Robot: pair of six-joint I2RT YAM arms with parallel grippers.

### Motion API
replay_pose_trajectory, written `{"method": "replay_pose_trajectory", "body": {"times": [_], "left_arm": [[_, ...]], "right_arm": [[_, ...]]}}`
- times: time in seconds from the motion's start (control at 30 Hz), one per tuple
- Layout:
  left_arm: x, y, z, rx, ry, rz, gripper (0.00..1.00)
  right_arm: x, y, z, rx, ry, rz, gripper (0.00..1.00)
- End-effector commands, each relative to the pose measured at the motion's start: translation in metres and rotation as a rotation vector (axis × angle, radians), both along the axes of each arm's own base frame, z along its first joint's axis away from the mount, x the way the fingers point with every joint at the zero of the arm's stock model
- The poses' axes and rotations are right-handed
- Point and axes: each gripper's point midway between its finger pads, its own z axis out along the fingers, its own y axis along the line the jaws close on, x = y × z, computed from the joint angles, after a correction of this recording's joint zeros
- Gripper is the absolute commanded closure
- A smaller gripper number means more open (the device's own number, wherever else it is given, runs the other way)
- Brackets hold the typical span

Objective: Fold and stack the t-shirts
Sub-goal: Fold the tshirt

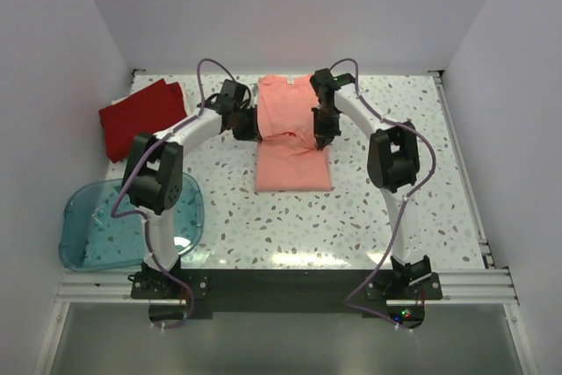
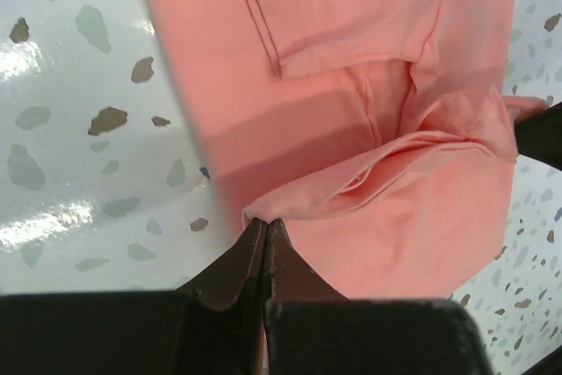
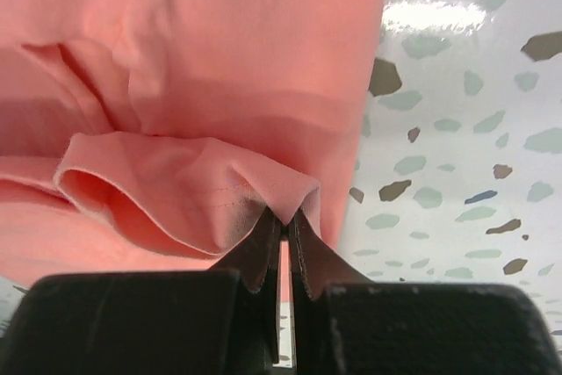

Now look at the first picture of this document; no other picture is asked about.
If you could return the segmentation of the salmon pink t-shirt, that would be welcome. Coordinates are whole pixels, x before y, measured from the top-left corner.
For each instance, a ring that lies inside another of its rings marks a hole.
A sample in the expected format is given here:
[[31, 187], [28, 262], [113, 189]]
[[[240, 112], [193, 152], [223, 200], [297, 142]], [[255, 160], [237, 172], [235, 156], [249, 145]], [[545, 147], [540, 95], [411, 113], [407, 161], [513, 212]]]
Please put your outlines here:
[[258, 81], [256, 154], [258, 191], [330, 191], [329, 150], [316, 149], [312, 108], [318, 104], [309, 76], [267, 75]]

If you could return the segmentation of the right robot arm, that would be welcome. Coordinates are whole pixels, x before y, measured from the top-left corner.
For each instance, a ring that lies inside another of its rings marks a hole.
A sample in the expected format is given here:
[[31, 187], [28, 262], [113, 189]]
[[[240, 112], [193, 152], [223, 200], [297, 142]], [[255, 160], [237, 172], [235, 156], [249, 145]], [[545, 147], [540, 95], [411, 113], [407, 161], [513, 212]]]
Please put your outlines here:
[[396, 122], [377, 112], [358, 89], [350, 73], [335, 76], [319, 69], [310, 77], [318, 99], [312, 109], [313, 136], [322, 150], [341, 134], [340, 116], [347, 116], [368, 139], [367, 173], [384, 197], [392, 235], [384, 259], [390, 258], [393, 292], [412, 298], [431, 274], [429, 257], [422, 251], [414, 194], [436, 171], [436, 153], [415, 126]]

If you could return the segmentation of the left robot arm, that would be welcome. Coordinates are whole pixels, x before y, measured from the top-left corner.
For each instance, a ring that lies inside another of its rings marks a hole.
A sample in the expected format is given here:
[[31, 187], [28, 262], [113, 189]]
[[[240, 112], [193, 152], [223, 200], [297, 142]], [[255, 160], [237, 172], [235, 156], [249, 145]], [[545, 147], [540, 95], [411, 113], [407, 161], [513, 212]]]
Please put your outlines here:
[[182, 277], [175, 270], [174, 208], [184, 180], [184, 158], [211, 138], [230, 131], [240, 141], [259, 141], [251, 89], [227, 79], [220, 91], [202, 97], [197, 111], [154, 134], [140, 133], [126, 163], [113, 218], [139, 215], [144, 229], [144, 264], [156, 270], [151, 287], [163, 298], [176, 296]]

